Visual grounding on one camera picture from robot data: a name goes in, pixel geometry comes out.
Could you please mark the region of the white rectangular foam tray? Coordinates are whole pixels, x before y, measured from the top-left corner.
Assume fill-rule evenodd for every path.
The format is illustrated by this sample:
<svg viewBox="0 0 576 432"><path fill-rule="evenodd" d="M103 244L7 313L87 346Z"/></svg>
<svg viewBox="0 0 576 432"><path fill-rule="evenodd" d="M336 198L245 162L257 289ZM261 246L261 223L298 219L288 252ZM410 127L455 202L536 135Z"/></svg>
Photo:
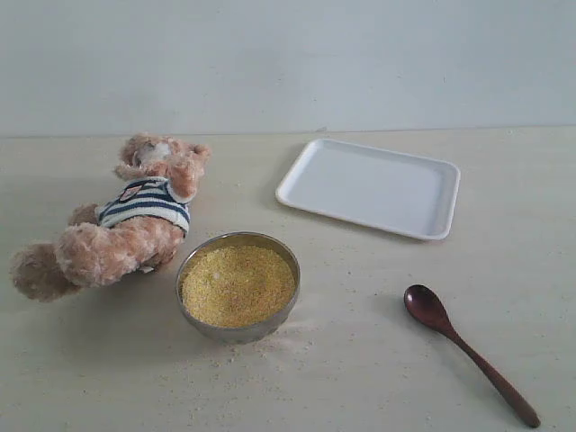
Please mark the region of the white rectangular foam tray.
<svg viewBox="0 0 576 432"><path fill-rule="evenodd" d="M461 173L430 157L310 141L275 191L288 207L424 241L451 229Z"/></svg>

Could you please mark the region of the steel bowl of yellow grain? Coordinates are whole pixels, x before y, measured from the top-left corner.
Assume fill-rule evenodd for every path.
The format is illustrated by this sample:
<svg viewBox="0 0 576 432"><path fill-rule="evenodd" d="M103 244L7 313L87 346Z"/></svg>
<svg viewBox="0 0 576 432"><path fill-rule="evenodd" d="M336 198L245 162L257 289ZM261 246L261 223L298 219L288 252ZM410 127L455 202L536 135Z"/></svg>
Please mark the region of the steel bowl of yellow grain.
<svg viewBox="0 0 576 432"><path fill-rule="evenodd" d="M298 300L301 269L281 241L250 231L212 238L179 268L175 294L203 336L247 344L274 333Z"/></svg>

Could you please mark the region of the tan plush teddy bear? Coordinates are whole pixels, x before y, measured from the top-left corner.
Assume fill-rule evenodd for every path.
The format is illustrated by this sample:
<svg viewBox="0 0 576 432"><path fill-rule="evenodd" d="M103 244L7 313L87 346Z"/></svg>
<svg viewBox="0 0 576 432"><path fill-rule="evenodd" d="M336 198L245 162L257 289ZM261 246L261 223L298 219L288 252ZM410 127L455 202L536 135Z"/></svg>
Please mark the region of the tan plush teddy bear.
<svg viewBox="0 0 576 432"><path fill-rule="evenodd" d="M77 207L56 241L16 253L13 286L29 299L51 302L169 263L188 235L189 205L210 157L208 147L182 139L130 137L114 169L125 183L117 196Z"/></svg>

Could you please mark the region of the dark brown wooden spoon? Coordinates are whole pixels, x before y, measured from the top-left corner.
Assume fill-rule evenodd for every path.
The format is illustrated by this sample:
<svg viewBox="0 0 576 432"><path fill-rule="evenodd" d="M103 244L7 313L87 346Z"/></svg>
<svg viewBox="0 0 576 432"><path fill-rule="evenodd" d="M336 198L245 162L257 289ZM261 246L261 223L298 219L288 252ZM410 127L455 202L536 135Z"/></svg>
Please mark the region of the dark brown wooden spoon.
<svg viewBox="0 0 576 432"><path fill-rule="evenodd" d="M518 418L530 428L539 428L541 420L535 409L510 382L471 348L456 332L437 295L422 284L413 284L403 295L408 314L420 324L442 334L462 349L482 371Z"/></svg>

